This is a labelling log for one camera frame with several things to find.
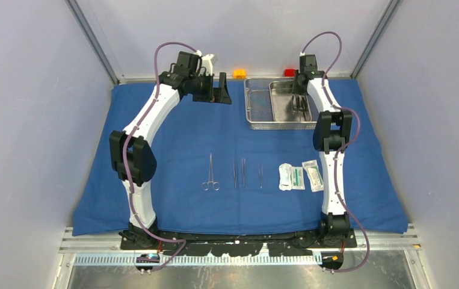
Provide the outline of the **white gauze roll packet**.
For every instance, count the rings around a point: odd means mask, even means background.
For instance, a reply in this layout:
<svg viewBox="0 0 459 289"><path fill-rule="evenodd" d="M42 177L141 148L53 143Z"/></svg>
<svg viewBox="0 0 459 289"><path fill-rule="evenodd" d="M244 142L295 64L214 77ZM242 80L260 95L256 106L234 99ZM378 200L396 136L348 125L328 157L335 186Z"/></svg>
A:
<svg viewBox="0 0 459 289"><path fill-rule="evenodd" d="M279 165L279 189L281 191L292 190L291 168L292 166L288 163Z"/></svg>

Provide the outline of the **steel hemostat ring handles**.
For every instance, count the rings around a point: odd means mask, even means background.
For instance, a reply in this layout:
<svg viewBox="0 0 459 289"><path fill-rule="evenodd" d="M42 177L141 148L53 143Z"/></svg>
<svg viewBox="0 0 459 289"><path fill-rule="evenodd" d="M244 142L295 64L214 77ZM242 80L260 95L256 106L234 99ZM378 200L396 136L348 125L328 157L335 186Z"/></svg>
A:
<svg viewBox="0 0 459 289"><path fill-rule="evenodd" d="M220 189L220 183L214 180L214 169L213 169L213 158L212 154L209 155L209 172L208 180L202 183L202 189L208 191L209 189L218 191Z"/></svg>

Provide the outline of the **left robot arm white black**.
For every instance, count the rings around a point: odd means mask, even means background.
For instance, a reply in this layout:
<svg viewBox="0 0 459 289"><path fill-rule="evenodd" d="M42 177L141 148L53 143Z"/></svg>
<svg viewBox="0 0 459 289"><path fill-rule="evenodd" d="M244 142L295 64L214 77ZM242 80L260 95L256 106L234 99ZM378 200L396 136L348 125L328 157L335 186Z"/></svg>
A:
<svg viewBox="0 0 459 289"><path fill-rule="evenodd" d="M121 131L109 135L112 169L122 181L130 209L129 230L144 249L152 249L164 241L155 229L156 213L152 205L151 180L158 162L152 151L156 133L184 96L194 102L230 105L226 73L219 74L214 87L215 54L181 51L168 70L156 74L150 98L135 118Z"/></svg>

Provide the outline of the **steel forceps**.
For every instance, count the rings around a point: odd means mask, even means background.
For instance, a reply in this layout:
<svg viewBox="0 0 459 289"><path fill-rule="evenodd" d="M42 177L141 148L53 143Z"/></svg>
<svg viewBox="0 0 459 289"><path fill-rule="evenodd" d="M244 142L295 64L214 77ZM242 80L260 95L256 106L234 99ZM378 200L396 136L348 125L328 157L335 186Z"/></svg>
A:
<svg viewBox="0 0 459 289"><path fill-rule="evenodd" d="M232 170L233 170L233 184L234 184L234 188L238 188L238 166L237 166L235 160L233 160L233 162L232 162Z"/></svg>

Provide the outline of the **pointed steel tweezers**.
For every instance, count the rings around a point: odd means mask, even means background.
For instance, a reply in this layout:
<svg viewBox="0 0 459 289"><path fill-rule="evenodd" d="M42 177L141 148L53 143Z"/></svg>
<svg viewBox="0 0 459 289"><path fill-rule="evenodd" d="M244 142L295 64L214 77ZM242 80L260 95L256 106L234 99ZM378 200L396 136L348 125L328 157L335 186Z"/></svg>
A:
<svg viewBox="0 0 459 289"><path fill-rule="evenodd" d="M263 165L258 165L258 177L260 188L263 187Z"/></svg>

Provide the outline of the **green white sterile packet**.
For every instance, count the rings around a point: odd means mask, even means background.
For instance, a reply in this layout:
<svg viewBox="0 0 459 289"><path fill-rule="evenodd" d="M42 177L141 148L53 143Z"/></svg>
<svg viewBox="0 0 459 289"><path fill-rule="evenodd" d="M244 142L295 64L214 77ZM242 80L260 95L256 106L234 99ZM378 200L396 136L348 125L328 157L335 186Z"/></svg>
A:
<svg viewBox="0 0 459 289"><path fill-rule="evenodd" d="M291 188L293 190L304 190L304 170L302 167L291 167L290 169L291 177Z"/></svg>

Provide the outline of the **blunt steel tweezers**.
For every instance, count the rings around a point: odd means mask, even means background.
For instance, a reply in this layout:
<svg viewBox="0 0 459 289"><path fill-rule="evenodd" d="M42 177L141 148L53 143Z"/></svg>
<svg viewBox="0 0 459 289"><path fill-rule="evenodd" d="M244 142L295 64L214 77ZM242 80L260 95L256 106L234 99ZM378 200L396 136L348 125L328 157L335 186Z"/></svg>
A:
<svg viewBox="0 0 459 289"><path fill-rule="evenodd" d="M245 169L246 169L246 159L241 159L241 177L242 177L242 187L245 187Z"/></svg>

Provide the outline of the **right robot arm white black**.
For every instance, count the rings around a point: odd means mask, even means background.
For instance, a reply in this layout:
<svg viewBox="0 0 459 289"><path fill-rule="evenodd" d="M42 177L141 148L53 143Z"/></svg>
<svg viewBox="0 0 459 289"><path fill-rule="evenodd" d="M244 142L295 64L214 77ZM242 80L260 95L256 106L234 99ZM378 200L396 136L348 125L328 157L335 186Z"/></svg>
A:
<svg viewBox="0 0 459 289"><path fill-rule="evenodd" d="M351 231L344 196L343 161L350 142L353 115L341 109L325 73L318 69L315 55L302 52L299 63L299 69L294 72L292 92L310 97L318 110L313 147L319 152L324 182L318 242L333 247L348 238Z"/></svg>

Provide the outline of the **wire mesh steel tray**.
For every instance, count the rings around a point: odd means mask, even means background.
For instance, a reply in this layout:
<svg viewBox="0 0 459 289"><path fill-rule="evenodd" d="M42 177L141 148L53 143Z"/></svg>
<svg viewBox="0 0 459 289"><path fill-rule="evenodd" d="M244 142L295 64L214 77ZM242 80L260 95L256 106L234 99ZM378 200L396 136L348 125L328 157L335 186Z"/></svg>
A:
<svg viewBox="0 0 459 289"><path fill-rule="evenodd" d="M256 130L313 130L318 110L312 98L307 96L312 115L311 122L276 122L273 119L269 85L273 81L293 80L286 78L249 78L244 81L245 118L248 126Z"/></svg>

